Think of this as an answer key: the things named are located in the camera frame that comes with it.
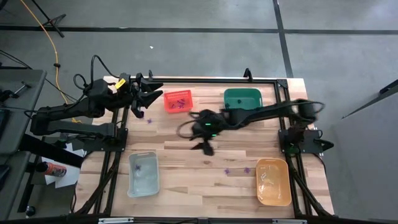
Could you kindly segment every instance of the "green bin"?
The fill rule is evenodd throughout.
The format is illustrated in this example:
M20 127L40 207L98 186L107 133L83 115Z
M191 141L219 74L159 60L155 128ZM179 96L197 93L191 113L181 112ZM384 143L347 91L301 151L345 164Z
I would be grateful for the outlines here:
M232 88L224 92L226 109L242 108L251 110L262 107L261 93L255 88Z

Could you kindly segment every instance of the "orange tray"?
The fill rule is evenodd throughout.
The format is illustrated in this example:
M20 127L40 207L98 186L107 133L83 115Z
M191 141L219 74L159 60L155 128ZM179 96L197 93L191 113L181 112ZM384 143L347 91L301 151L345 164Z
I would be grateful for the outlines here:
M290 205L289 170L282 159L260 159L256 165L257 198L264 205Z
M191 90L164 93L164 109L169 113L190 111L193 108Z

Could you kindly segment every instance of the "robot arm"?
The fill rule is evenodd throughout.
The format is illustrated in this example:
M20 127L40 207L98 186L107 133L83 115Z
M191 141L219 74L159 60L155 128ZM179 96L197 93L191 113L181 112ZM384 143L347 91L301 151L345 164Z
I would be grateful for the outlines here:
M141 73L137 74L135 80L131 79L130 75L121 74L118 84L115 85L116 93L109 88L110 85L115 83L107 83L103 79L95 80L83 89L83 94L76 103L40 108L32 117L30 131L38 136L62 132L115 138L115 124L94 126L61 119L77 116L100 118L105 114L105 109L113 111L126 106L131 107L137 118L142 118L144 112L141 111L141 106L148 108L163 93L161 90L155 91L163 83L150 82Z
M223 130L237 130L247 126L251 122L278 117L289 117L294 121L294 125L289 129L295 133L294 141L299 141L300 138L303 138L302 133L307 125L316 121L317 113L323 109L321 108L316 111L314 104L323 105L323 103L314 101L295 100L284 101L282 103L255 108L253 110L223 109L220 113L215 113L210 110L203 110L199 113L192 112L190 116L194 118L194 120L189 122L194 122L192 126L192 135L182 136L179 134L181 127L187 123L178 127L177 134L180 137L189 138L190 140L203 138L203 143L199 143L192 149L202 149L206 155L212 156L214 151L208 141L212 140L213 137L217 136Z

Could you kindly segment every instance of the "black tripod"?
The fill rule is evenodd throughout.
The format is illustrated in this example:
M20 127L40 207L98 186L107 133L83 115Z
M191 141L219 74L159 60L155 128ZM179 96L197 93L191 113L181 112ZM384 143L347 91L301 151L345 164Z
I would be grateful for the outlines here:
M40 10L40 12L43 14L43 16L47 19L47 22L43 23L42 25L45 26L52 26L55 31L57 31L57 33L61 36L61 37L65 37L64 34L60 31L60 29L58 28L57 24L61 22L61 20L63 18L65 18L65 16L67 16L66 14L62 14L61 16L57 16L53 19L49 18L48 15L46 15L46 13L43 11L43 9L37 4L37 2L35 0L32 0L33 4L35 4L35 6Z

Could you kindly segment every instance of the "purple object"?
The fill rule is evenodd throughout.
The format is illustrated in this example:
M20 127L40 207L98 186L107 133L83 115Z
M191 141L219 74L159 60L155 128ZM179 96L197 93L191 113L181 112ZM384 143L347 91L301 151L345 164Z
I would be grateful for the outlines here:
M248 168L248 167L244 168L244 172L247 174L250 173L250 168Z

